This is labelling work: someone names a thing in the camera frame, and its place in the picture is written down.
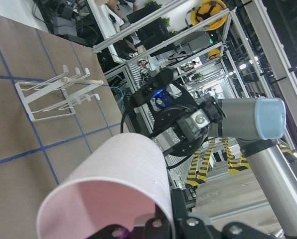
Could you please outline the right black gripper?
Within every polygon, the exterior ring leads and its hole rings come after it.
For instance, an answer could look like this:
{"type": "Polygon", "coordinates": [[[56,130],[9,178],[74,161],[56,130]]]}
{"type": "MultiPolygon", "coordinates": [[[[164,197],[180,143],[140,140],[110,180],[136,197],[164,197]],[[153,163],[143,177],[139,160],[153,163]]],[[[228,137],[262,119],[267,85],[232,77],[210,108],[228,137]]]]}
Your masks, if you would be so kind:
{"type": "Polygon", "coordinates": [[[195,99],[180,84],[173,84],[181,95],[154,116],[149,138],[164,156],[184,157],[193,154],[209,135],[212,125],[225,117],[212,96],[195,99]]]}

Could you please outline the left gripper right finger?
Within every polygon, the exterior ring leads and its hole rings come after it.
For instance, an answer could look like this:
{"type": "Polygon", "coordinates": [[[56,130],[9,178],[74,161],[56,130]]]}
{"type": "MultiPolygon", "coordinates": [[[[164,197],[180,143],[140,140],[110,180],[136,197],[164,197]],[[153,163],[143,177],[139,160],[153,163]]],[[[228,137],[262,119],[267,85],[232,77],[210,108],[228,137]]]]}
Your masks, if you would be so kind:
{"type": "Polygon", "coordinates": [[[210,218],[204,214],[192,214],[186,208],[185,198],[179,188],[171,189],[174,239],[275,239],[240,222],[226,224],[217,230],[210,218]]]}

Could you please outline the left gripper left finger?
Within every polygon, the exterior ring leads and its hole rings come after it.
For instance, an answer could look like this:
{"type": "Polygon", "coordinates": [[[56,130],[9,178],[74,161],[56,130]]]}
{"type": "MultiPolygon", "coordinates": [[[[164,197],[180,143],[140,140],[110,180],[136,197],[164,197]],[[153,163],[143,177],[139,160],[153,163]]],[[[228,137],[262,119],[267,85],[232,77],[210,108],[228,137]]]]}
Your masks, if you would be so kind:
{"type": "Polygon", "coordinates": [[[163,213],[155,213],[139,225],[129,230],[119,224],[103,227],[88,237],[89,239],[173,239],[171,223],[163,213]]]}

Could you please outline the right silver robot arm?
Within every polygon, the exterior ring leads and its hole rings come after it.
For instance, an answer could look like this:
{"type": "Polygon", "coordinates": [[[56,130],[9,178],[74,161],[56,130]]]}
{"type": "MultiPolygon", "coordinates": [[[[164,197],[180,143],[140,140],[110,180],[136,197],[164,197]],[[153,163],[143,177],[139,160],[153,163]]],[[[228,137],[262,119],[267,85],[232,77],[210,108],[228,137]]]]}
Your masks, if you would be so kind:
{"type": "Polygon", "coordinates": [[[288,239],[297,239],[297,178],[278,139],[286,130],[279,98],[193,98],[183,91],[154,118],[150,134],[164,155],[189,156],[210,137],[235,138],[288,239]]]}

